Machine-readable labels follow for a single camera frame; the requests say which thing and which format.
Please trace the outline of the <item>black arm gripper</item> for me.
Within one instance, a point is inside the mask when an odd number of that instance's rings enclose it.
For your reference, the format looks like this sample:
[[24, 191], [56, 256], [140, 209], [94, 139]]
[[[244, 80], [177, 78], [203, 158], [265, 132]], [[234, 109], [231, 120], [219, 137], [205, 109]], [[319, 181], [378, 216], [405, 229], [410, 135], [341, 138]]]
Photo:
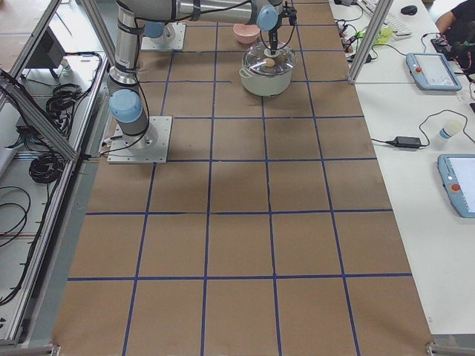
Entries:
[[[283, 20], [286, 19], [289, 25], [297, 24], [297, 10], [294, 6], [289, 4], [288, 1], [284, 1], [281, 6], [281, 13], [278, 16], [278, 24], [282, 25]], [[268, 32], [269, 38], [269, 53], [274, 56], [278, 50], [278, 31], [272, 29]]]

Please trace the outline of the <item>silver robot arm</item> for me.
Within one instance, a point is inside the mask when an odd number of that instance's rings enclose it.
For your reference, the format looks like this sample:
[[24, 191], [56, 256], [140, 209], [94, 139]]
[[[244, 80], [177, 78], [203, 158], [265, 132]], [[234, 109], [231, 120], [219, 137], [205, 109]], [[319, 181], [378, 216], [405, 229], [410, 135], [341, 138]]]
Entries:
[[261, 99], [284, 92], [295, 54], [278, 40], [295, 9], [282, 1], [119, 1], [108, 74], [120, 144], [109, 156], [162, 161], [169, 125], [190, 134], [181, 151], [199, 157], [264, 156]]

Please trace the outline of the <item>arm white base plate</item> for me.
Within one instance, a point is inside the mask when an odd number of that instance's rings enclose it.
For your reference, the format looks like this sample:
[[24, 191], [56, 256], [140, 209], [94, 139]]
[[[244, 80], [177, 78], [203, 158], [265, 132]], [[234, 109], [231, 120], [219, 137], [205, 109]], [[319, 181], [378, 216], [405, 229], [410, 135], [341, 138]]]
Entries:
[[171, 116], [151, 116], [144, 136], [133, 138], [124, 135], [118, 124], [108, 149], [107, 161], [111, 164], [166, 163], [173, 119]]
[[186, 24], [146, 22], [141, 49], [148, 51], [180, 51], [183, 49]]

